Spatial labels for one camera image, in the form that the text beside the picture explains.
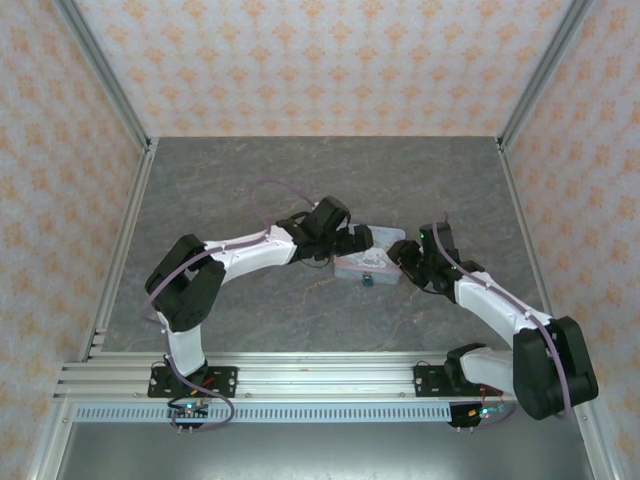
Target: cable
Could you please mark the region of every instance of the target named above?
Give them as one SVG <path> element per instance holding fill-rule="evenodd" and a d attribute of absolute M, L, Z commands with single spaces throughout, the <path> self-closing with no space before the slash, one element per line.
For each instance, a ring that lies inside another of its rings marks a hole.
<path fill-rule="evenodd" d="M 413 279 L 409 276 L 409 274 L 405 271 L 404 268 L 400 267 L 400 271 L 404 273 L 409 280 L 411 280 L 411 283 L 413 283 Z M 434 292 L 433 290 L 427 290 L 426 288 L 422 288 L 422 287 L 418 287 L 418 289 L 423 291 L 424 293 L 428 293 L 429 295 L 444 295 L 443 293 Z"/>
<path fill-rule="evenodd" d="M 302 190 L 300 190 L 298 187 L 295 187 L 293 185 L 291 185 L 290 183 L 287 183 L 283 180 L 277 180 L 275 178 L 263 178 L 261 180 L 258 180 L 256 183 L 253 184 L 253 187 L 251 188 L 251 203 L 253 206 L 256 207 L 257 209 L 257 205 L 255 203 L 255 192 L 258 190 L 258 187 L 261 187 L 263 185 L 280 185 L 281 187 L 286 188 L 287 190 L 289 190 L 291 193 L 294 193 L 295 195 L 297 195 L 298 197 L 300 197 L 302 200 L 304 200 L 305 202 L 307 202 L 309 205 L 311 206 L 315 206 L 315 202 L 313 200 L 311 200 Z"/>
<path fill-rule="evenodd" d="M 322 265 L 311 265 L 310 263 L 305 262 L 304 260 L 300 260 L 300 263 L 303 265 L 306 265 L 307 267 L 311 267 L 311 268 L 324 268 L 327 265 L 329 265 L 331 263 L 331 257 L 327 258 L 327 261 L 324 262 Z"/>
<path fill-rule="evenodd" d="M 551 357 L 553 358 L 553 364 L 555 365 L 556 370 L 558 372 L 558 378 L 560 380 L 560 388 L 562 389 L 562 401 L 564 403 L 564 411 L 567 415 L 571 415 L 573 410 L 571 407 L 571 397 L 569 394 L 569 384 L 567 382 L 567 376 L 564 372 L 564 368 L 562 367 L 562 361 L 560 360 L 560 354 L 558 353 L 558 349 L 553 343 L 553 339 L 551 338 L 551 335 L 549 335 L 549 332 L 547 332 L 547 329 L 544 327 L 542 322 L 534 314 L 532 314 L 526 308 L 520 305 L 520 303 L 517 302 L 510 294 L 503 292 L 502 290 L 494 287 L 491 284 L 488 284 L 484 280 L 479 279 L 475 275 L 472 275 L 471 273 L 469 273 L 461 265 L 459 265 L 453 258 L 451 258 L 451 256 L 447 253 L 447 251 L 442 246 L 442 242 L 440 241 L 440 236 L 438 235 L 438 227 L 436 222 L 433 222 L 433 224 L 431 225 L 431 229 L 433 230 L 433 238 L 436 242 L 436 246 L 438 247 L 438 251 L 447 260 L 447 262 L 451 264 L 451 266 L 456 268 L 462 275 L 469 278 L 474 283 L 482 286 L 483 288 L 487 288 L 488 290 L 491 290 L 493 293 L 495 293 L 499 297 L 506 300 L 508 303 L 514 306 L 520 313 L 522 313 L 525 317 L 529 318 L 535 324 L 538 330 L 540 330 L 540 333 L 542 334 L 542 338 L 544 338 L 544 341 L 547 344 L 547 348 L 551 352 Z"/>
<path fill-rule="evenodd" d="M 498 397 L 500 397 L 500 401 L 502 402 L 502 404 L 504 405 L 504 398 L 503 395 L 504 393 L 500 393 L 500 390 L 498 390 L 497 388 L 493 388 L 490 385 L 480 385 L 480 391 L 482 392 L 482 406 L 484 407 L 484 402 L 487 398 L 487 390 L 493 390 L 494 393 L 496 393 L 498 395 Z"/>

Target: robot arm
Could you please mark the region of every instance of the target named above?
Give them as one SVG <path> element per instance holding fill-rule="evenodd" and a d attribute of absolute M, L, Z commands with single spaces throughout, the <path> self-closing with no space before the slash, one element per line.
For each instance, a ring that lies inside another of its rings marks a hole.
<path fill-rule="evenodd" d="M 323 260 L 371 248 L 371 230 L 348 226 L 347 207 L 333 197 L 320 201 L 312 212 L 301 212 L 276 222 L 268 231 L 222 242 L 201 242 L 195 235 L 180 238 L 145 284 L 151 294 L 186 261 L 211 252 L 182 272 L 157 295 L 153 307 L 167 329 L 169 350 L 178 372 L 198 383 L 198 372 L 206 370 L 200 324 L 207 318 L 220 287 L 228 281 L 264 267 L 287 265 L 299 260 Z"/>
<path fill-rule="evenodd" d="M 553 319 L 518 300 L 500 287 L 482 267 L 460 262 L 448 223 L 436 226 L 442 247 L 455 263 L 475 277 L 463 275 L 439 251 L 431 226 L 420 228 L 422 246 L 403 240 L 388 252 L 409 279 L 421 289 L 431 284 L 435 293 L 470 310 L 513 349 L 494 352 L 482 344 L 471 344 L 447 355 L 445 372 L 456 388 L 484 384 L 515 393 L 523 409 L 543 419 L 563 410 L 563 394 L 557 369 L 538 325 L 549 332 L 567 379 L 571 405 L 598 395 L 598 384 L 578 324 L 569 317 Z"/>

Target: gray tabletop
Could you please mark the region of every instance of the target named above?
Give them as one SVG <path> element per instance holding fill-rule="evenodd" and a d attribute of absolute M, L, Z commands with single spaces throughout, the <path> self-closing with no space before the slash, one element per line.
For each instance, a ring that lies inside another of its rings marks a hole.
<path fill-rule="evenodd" d="M 333 195 L 353 221 L 418 227 L 449 215 L 464 260 L 540 307 L 513 203 L 488 137 L 163 138 L 152 166 L 108 326 L 106 351 L 159 351 L 157 328 L 140 320 L 144 283 L 175 241 L 194 233 L 224 240 L 262 228 L 248 192 L 280 178 L 314 199 Z M 259 203 L 274 220 L 306 209 L 280 187 Z M 253 272 L 221 290 L 202 326 L 207 351 L 323 352 L 448 350 L 505 344 L 481 320 L 417 290 L 364 288 L 331 266 L 302 264 Z"/>

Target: orange floral pattern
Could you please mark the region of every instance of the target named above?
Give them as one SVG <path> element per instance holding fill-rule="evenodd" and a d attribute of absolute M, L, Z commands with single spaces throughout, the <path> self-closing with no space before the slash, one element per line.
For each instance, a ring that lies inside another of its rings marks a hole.
<path fill-rule="evenodd" d="M 79 3 L 150 135 L 217 136 L 495 135 L 571 2 Z"/>
<path fill-rule="evenodd" d="M 640 10 L 596 2 L 508 152 L 556 311 L 582 325 L 640 472 Z"/>
<path fill-rule="evenodd" d="M 5 2 L 0 43 L 0 478 L 22 479 L 83 347 L 139 151 L 53 2 Z"/>

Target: plastic box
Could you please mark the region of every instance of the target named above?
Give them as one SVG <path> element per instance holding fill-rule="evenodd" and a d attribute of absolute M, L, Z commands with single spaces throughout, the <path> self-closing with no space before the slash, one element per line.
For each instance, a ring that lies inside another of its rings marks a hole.
<path fill-rule="evenodd" d="M 375 283 L 395 285 L 400 281 L 402 271 L 387 256 L 387 250 L 398 240 L 404 240 L 406 233 L 398 228 L 372 227 L 373 247 L 365 252 L 335 257 L 334 273 L 337 278 L 361 281 L 370 287 Z"/>

